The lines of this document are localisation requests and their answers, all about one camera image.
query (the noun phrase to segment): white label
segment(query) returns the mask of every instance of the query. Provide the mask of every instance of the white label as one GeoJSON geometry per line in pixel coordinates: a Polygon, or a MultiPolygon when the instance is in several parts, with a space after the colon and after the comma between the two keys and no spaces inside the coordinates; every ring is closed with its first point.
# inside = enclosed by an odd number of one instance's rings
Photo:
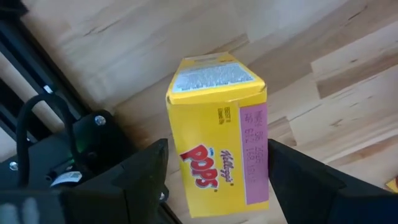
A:
{"type": "Polygon", "coordinates": [[[173,93],[204,90],[254,81],[238,63],[214,65],[181,71],[173,85],[173,93]]]}
{"type": "Polygon", "coordinates": [[[61,184],[65,182],[79,182],[81,179],[82,174],[78,171],[73,171],[73,172],[67,172],[64,173],[60,176],[58,176],[55,181],[51,184],[51,187],[56,185],[56,184],[61,184]]]}

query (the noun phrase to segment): black cable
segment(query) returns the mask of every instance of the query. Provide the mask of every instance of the black cable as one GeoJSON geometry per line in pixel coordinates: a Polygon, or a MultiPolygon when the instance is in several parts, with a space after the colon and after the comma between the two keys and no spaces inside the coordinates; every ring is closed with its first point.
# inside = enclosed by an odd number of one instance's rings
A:
{"type": "Polygon", "coordinates": [[[92,177],[93,173],[83,162],[81,154],[77,151],[76,137],[73,132],[73,115],[69,111],[67,103],[57,95],[44,93],[34,96],[28,100],[18,114],[16,128],[17,135],[17,158],[18,158],[18,187],[27,187],[29,183],[30,161],[29,161],[29,142],[27,141],[27,125],[32,108],[40,101],[56,106],[60,110],[61,119],[65,124],[65,130],[68,136],[70,152],[75,161],[76,168],[84,177],[92,177]]]}

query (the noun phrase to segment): pink sticker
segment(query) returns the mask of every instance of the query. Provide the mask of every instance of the pink sticker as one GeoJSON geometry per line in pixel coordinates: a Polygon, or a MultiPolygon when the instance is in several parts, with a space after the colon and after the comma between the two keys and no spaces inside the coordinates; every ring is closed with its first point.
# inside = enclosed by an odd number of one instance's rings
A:
{"type": "Polygon", "coordinates": [[[240,109],[246,204],[266,202],[268,187],[267,104],[240,109]]]}

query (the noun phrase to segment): sticker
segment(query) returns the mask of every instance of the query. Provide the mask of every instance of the sticker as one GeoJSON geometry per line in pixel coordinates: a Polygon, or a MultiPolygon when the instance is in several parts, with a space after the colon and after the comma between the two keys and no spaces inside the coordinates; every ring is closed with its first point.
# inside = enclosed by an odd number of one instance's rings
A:
{"type": "Polygon", "coordinates": [[[240,109],[246,204],[266,202],[268,187],[267,105],[240,109]]]}
{"type": "Polygon", "coordinates": [[[183,70],[177,75],[172,91],[183,93],[251,81],[254,81],[254,77],[240,64],[228,63],[183,70]]]}
{"type": "Polygon", "coordinates": [[[51,184],[51,187],[57,184],[65,183],[65,182],[79,182],[82,177],[81,172],[72,171],[64,173],[58,176],[55,181],[51,184]]]}

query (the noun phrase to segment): cereal box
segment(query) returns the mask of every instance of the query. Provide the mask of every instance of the cereal box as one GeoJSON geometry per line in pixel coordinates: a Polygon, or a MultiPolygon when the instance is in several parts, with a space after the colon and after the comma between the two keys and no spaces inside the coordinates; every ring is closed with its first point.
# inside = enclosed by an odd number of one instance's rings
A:
{"type": "Polygon", "coordinates": [[[268,209],[266,90],[229,53],[182,60],[166,102],[192,217],[268,209]]]}

